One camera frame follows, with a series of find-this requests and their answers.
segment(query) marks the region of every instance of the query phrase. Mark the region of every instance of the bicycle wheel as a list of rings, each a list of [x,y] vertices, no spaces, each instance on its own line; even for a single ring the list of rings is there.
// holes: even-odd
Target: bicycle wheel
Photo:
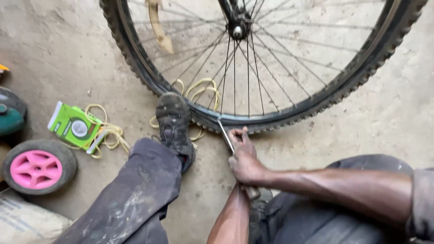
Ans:
[[[367,82],[425,3],[162,0],[158,22],[145,1],[101,0],[101,7],[143,84],[161,95],[183,91],[176,79],[188,88],[212,78],[220,103],[214,109],[219,95],[210,90],[186,96],[192,121],[218,132],[220,118],[254,133],[315,116]],[[173,47],[163,47],[155,23]]]

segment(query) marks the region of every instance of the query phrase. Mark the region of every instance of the green box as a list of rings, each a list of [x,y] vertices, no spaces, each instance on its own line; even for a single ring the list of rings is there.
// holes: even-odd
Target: green box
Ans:
[[[81,147],[88,154],[92,154],[96,145],[101,143],[107,132],[102,131],[94,140],[98,131],[102,130],[100,124],[102,121],[91,114],[88,116],[97,124],[90,122],[79,107],[71,107],[59,101],[48,123],[48,129],[61,139]]]

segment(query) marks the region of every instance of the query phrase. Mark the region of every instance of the pink wheel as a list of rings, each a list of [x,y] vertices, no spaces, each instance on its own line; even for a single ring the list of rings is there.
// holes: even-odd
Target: pink wheel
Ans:
[[[12,179],[22,187],[44,189],[62,176],[62,164],[53,154],[41,150],[23,152],[10,165]]]
[[[16,191],[43,195],[66,185],[76,170],[77,159],[68,147],[51,140],[32,140],[8,152],[1,174]]]

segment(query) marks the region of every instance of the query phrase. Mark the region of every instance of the hand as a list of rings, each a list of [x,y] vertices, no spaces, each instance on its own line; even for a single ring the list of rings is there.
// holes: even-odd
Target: hand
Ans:
[[[235,150],[235,155],[229,158],[235,178],[245,185],[257,185],[268,169],[256,158],[256,150],[247,134],[247,127],[242,130],[233,129],[228,136]]]

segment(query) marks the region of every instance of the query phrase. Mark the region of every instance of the pink wheel hub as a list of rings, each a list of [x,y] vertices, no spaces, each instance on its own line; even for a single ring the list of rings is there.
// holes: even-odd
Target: pink wheel hub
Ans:
[[[10,165],[12,179],[22,187],[39,190],[54,185],[62,176],[62,164],[53,154],[32,150],[18,155]]]

